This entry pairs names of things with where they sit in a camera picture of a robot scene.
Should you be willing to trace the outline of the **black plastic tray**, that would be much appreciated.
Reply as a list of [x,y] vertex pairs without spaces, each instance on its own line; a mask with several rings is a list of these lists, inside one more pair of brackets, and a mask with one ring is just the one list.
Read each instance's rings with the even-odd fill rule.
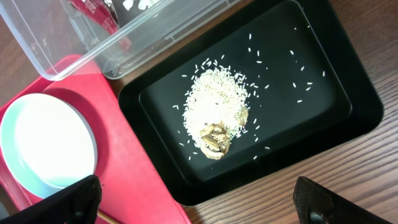
[[[183,127],[194,67],[215,59],[251,92],[220,160]],[[380,97],[331,3],[253,1],[123,87],[119,106],[161,179],[193,206],[372,131]]]

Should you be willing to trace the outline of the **white tissue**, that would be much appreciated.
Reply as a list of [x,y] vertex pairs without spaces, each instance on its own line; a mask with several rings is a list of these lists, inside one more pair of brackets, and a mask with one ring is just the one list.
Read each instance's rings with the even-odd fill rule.
[[157,2],[159,2],[159,0],[124,0],[123,6],[127,11],[133,7],[137,7],[139,10],[144,11],[152,7]]

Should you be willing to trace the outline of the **rice food scraps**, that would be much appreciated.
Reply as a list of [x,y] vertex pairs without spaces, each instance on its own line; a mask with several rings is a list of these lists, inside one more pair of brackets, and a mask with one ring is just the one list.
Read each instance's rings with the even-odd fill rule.
[[183,126],[210,159],[296,128],[326,110],[324,70],[308,32],[243,27],[177,69],[190,77]]

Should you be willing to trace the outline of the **red plastic serving tray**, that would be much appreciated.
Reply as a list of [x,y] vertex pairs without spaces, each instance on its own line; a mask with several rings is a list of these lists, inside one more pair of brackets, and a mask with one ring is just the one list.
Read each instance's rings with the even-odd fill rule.
[[189,223],[119,109],[110,84],[94,62],[58,82],[39,77],[18,97],[45,93],[76,108],[90,125],[99,159],[100,211],[118,223]]

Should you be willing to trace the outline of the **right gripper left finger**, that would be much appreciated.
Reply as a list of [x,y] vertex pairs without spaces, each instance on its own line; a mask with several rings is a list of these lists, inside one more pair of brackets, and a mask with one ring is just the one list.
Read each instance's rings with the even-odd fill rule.
[[66,187],[1,220],[1,224],[94,224],[102,189],[95,175]]

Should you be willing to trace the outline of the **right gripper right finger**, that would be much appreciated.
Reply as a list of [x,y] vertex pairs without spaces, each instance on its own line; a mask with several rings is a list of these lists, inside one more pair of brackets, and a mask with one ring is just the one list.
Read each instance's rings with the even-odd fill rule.
[[300,224],[391,224],[304,176],[296,181],[293,201]]

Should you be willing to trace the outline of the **red snack wrapper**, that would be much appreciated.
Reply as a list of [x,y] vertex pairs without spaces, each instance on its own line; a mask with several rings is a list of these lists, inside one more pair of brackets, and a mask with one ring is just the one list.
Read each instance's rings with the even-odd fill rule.
[[100,25],[109,35],[117,33],[121,28],[118,9],[122,3],[113,0],[67,0],[67,2],[83,15]]

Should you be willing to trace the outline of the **light blue dinner plate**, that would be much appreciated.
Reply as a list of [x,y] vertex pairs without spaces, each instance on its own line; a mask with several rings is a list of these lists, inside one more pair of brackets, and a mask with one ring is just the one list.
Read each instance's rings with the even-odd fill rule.
[[69,103],[43,93],[24,95],[5,110],[1,152],[19,184],[39,198],[94,174],[94,133]]

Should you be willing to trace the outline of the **wooden chopstick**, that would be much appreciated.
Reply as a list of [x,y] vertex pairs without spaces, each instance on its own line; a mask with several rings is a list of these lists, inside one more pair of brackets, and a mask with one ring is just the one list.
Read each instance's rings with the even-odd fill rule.
[[109,224],[119,224],[116,220],[113,220],[112,218],[108,217],[100,211],[97,212],[97,216]]

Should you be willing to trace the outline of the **clear plastic waste bin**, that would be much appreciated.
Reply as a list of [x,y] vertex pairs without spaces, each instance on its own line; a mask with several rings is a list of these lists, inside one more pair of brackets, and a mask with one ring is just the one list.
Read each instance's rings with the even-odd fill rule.
[[229,9],[232,0],[160,0],[142,11],[118,9],[109,35],[67,0],[2,0],[1,16],[39,74],[59,81],[88,62],[116,80]]

